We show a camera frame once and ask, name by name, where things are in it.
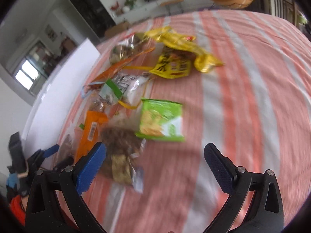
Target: bright window pane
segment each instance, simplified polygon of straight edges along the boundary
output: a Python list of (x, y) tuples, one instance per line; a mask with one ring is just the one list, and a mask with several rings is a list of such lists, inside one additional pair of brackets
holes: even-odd
[(39, 76), (37, 69), (34, 68), (33, 65), (29, 63), (28, 60), (25, 61), (25, 63), (21, 66), (21, 68), (33, 80), (35, 80)]
[(28, 90), (33, 84), (32, 80), (29, 79), (28, 76), (24, 74), (21, 70), (18, 71), (15, 78)]

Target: blue gripper pad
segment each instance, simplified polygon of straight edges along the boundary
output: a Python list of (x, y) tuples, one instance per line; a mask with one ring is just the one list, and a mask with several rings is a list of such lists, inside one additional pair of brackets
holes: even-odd
[(234, 180), (237, 173), (213, 143), (204, 148), (204, 158), (212, 173), (214, 174), (220, 188), (226, 194), (231, 195), (234, 191)]
[(91, 151), (75, 165), (79, 171), (76, 178), (76, 190), (81, 196), (91, 186), (99, 168), (106, 158), (106, 147), (103, 143), (97, 142)]
[(48, 158), (49, 156), (52, 156), (54, 153), (57, 153), (58, 150), (59, 150), (59, 145), (55, 144), (52, 147), (50, 147), (49, 149), (44, 151), (43, 157)]

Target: wooden stool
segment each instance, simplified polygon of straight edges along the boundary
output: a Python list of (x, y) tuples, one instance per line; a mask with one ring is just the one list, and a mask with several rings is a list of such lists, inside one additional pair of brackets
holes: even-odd
[(183, 2), (184, 0), (170, 0), (170, 1), (167, 1), (167, 2), (163, 2), (160, 4), (161, 7), (166, 7), (169, 15), (171, 15), (171, 8), (170, 8), (170, 5), (173, 5), (173, 4), (177, 4), (177, 6), (180, 8), (181, 10), (181, 13), (183, 13), (183, 7), (181, 5), (181, 2)]

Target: bed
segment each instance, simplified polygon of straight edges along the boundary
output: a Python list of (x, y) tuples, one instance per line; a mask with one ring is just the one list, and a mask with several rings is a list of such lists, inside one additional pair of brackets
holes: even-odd
[[(109, 52), (125, 35), (169, 25), (194, 35), (225, 66), (188, 77), (157, 78), (148, 96), (183, 103), (184, 143), (148, 141), (140, 158), (144, 192), (97, 174), (83, 199), (109, 233), (202, 232), (223, 206), (221, 192), (203, 157), (207, 143), (248, 171), (272, 169), (284, 206), (285, 224), (310, 192), (311, 43), (289, 22), (246, 11), (201, 11), (145, 21), (100, 44), (100, 59), (86, 83), (109, 63)], [(155, 64), (159, 51), (134, 61)], [(78, 94), (63, 124), (79, 125)], [(233, 227), (243, 220), (248, 196)], [(61, 206), (69, 210), (61, 195)]]

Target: metal screw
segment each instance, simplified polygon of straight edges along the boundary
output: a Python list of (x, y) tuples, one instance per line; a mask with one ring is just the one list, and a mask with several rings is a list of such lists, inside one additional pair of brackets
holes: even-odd
[(243, 166), (238, 166), (238, 171), (243, 173), (246, 169)]
[(270, 176), (273, 176), (274, 175), (274, 172), (272, 170), (267, 170), (267, 174), (269, 174)]
[(39, 170), (37, 171), (37, 175), (41, 175), (41, 174), (43, 174), (43, 170), (42, 170), (42, 169), (39, 169)]
[(73, 170), (73, 166), (66, 166), (65, 171), (71, 172)]

